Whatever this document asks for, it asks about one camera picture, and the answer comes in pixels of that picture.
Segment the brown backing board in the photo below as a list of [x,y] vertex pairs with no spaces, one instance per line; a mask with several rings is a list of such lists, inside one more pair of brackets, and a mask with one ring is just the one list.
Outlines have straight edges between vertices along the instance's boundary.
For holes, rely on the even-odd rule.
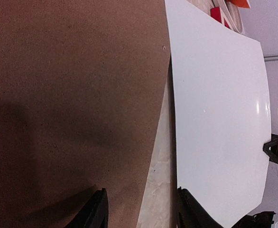
[[136,227],[169,59],[162,0],[0,0],[0,228],[62,228],[100,188]]

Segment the red wooden picture frame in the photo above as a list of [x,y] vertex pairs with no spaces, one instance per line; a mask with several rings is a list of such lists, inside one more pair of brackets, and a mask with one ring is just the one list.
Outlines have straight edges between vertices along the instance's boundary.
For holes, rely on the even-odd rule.
[[213,0],[214,7],[210,9],[210,16],[223,24],[225,27],[234,30],[234,22],[224,0]]

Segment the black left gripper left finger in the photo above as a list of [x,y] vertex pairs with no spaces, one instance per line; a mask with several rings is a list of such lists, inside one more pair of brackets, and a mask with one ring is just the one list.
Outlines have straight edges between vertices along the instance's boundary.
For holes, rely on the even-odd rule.
[[107,228],[109,202],[105,188],[97,190],[76,216],[67,224],[68,228]]

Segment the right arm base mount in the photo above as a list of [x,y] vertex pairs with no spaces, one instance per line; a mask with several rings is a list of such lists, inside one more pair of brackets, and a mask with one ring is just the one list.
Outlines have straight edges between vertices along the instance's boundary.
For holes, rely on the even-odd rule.
[[273,211],[263,211],[253,216],[246,215],[232,228],[270,228],[274,224],[274,215]]

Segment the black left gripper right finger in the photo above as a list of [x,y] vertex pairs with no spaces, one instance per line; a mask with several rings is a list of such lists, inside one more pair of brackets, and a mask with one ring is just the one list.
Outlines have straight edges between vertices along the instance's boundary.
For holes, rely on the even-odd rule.
[[187,190],[177,189],[177,227],[178,228],[221,228]]

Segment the cat photo print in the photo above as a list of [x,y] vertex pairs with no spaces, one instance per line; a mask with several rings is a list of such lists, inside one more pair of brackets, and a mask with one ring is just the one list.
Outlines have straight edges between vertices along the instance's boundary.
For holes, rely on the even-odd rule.
[[177,183],[222,227],[262,201],[271,139],[261,45],[186,0],[165,2],[172,56]]

